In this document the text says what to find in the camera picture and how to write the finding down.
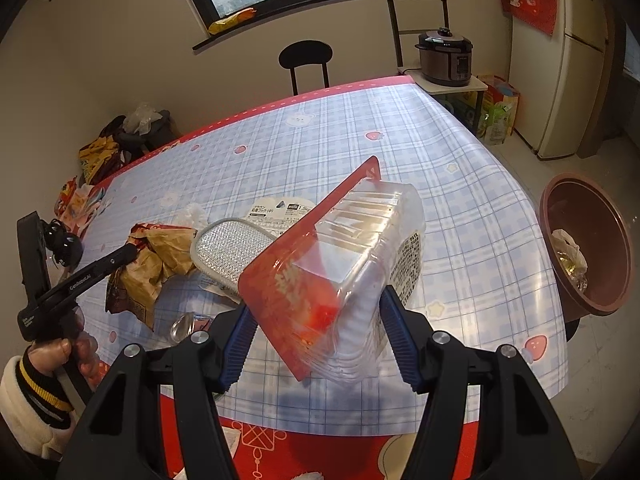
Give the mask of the left forearm white sleeve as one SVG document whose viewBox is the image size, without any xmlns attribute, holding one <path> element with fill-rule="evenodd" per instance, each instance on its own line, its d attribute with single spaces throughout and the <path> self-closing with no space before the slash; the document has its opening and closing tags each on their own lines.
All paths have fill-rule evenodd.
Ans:
<svg viewBox="0 0 640 480">
<path fill-rule="evenodd" d="M 38 372 L 28 351 L 6 363 L 1 378 L 1 430 L 29 458 L 61 459 L 75 429 L 73 408 L 53 375 Z"/>
</svg>

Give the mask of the person's left hand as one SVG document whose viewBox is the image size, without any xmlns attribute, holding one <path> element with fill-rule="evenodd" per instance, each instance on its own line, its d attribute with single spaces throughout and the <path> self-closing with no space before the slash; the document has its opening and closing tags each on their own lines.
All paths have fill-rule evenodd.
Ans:
<svg viewBox="0 0 640 480">
<path fill-rule="evenodd" d="M 73 356 L 80 374 L 88 380 L 95 380 L 100 374 L 100 359 L 96 350 L 96 338 L 81 332 L 74 340 L 58 338 L 34 344 L 27 350 L 27 355 L 38 373 L 50 377 Z"/>
</svg>

